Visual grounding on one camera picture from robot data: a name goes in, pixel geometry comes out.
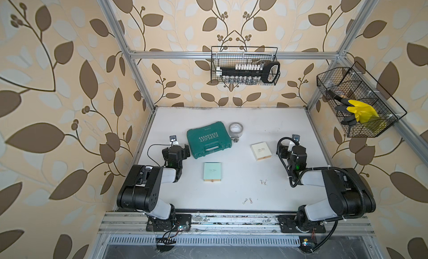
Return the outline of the cream jewelry box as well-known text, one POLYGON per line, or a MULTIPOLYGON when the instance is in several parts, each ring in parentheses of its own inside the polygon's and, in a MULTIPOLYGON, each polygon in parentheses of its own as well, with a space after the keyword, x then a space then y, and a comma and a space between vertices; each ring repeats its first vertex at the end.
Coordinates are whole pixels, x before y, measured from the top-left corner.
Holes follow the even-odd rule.
POLYGON ((251 145, 251 150, 256 161, 261 161, 263 159, 271 158, 272 152, 267 145, 267 142, 261 142, 251 145))

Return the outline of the mint green jewelry box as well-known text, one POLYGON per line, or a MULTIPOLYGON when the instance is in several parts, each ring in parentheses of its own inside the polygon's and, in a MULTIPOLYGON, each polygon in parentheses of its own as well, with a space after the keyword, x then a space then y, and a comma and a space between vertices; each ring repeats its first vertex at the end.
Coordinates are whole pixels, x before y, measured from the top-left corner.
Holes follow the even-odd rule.
POLYGON ((205 182, 219 182, 221 181, 222 173, 221 163, 219 162, 206 162, 204 163, 203 180, 205 182))

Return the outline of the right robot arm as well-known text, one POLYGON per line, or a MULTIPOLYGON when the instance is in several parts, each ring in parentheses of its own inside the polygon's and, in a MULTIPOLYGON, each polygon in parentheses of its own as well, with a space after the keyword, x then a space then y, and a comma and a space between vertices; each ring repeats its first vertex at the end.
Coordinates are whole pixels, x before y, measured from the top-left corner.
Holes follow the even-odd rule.
POLYGON ((301 145, 278 143, 276 154, 291 187, 314 186, 326 192, 325 199, 299 207, 294 219, 296 224, 357 219, 376 210, 372 193, 353 168, 308 168, 306 148, 301 145))

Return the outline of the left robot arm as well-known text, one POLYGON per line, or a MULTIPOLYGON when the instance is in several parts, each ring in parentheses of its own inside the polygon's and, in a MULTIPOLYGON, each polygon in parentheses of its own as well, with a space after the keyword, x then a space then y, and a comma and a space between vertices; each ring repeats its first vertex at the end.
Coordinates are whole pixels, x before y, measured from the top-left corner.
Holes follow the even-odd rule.
POLYGON ((163 183, 179 181, 183 161, 191 156, 189 145, 172 145, 162 150, 163 166, 139 165, 131 167, 117 196, 121 211, 143 212, 148 217, 161 221, 175 219, 175 207, 160 200, 163 183))

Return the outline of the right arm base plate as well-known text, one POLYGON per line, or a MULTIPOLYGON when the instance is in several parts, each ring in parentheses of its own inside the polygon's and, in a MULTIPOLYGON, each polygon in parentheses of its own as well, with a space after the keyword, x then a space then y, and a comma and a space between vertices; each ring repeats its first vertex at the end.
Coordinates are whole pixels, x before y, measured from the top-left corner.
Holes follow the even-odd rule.
POLYGON ((277 220, 282 233, 326 233, 321 222, 298 218, 297 215, 279 215, 277 220))

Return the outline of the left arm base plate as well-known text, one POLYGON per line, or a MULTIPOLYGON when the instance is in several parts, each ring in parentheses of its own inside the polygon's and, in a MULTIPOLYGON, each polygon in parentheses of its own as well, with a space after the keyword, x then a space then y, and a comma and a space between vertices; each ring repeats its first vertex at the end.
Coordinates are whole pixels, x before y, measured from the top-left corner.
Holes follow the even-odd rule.
POLYGON ((192 223, 191 214, 174 214, 166 220, 148 216, 147 232, 189 231, 192 223))

